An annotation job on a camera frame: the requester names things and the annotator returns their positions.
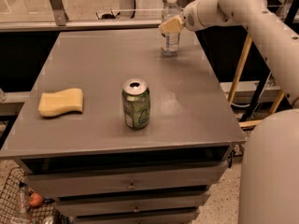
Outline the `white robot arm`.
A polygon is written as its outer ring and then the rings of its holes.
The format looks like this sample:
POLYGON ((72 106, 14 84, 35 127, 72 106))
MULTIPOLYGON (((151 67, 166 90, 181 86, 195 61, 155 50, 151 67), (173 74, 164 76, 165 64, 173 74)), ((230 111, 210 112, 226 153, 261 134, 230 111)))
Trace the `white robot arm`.
POLYGON ((299 40, 266 0, 195 0, 163 22, 165 34, 239 24, 293 108, 262 120, 243 155, 238 224, 299 224, 299 40))

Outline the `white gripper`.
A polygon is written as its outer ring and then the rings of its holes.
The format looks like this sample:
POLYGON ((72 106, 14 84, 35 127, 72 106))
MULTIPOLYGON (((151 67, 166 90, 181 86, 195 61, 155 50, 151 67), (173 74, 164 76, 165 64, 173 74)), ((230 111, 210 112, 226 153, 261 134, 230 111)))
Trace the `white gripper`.
POLYGON ((200 6, 202 0, 190 2, 182 11, 182 18, 177 15, 159 25, 159 30, 162 34, 179 33, 183 27, 196 32, 206 29, 203 22, 200 20, 200 6))

